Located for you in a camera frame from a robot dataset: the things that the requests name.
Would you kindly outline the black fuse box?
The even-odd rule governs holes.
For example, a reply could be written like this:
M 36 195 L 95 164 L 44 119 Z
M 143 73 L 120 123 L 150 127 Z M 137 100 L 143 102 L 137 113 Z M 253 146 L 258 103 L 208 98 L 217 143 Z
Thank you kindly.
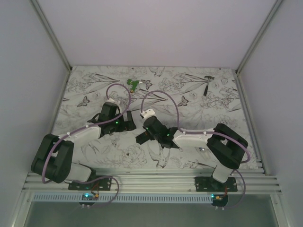
M 136 143 L 138 143 L 139 145 L 142 145 L 150 140 L 153 140 L 153 137 L 147 132 L 143 132 L 140 135 L 135 137 Z

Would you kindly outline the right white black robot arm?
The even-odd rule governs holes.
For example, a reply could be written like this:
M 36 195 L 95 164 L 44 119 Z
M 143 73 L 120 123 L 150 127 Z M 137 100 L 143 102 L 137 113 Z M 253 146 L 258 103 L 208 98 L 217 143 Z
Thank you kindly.
M 156 140 L 162 148 L 206 148 L 218 160 L 213 166 L 214 171 L 210 179 L 210 186 L 214 191 L 221 191 L 227 185 L 227 179 L 233 170 L 237 170 L 243 162 L 243 157 L 250 154 L 247 141 L 223 123 L 206 131 L 181 131 L 176 127 L 167 128 L 155 116 L 143 123 L 145 132 L 143 138 L 136 138 L 136 142 L 143 144 L 149 140 Z

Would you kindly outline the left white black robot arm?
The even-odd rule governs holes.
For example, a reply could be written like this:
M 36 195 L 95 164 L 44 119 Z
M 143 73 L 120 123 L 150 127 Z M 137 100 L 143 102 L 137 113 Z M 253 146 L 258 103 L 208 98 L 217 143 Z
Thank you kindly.
M 135 129 L 130 110 L 121 112 L 118 104 L 105 102 L 100 113 L 88 120 L 85 126 L 59 136 L 45 135 L 31 164 L 31 171 L 40 175 L 43 183 L 74 181 L 91 190 L 97 179 L 90 167 L 73 161 L 74 151 L 105 135 Z

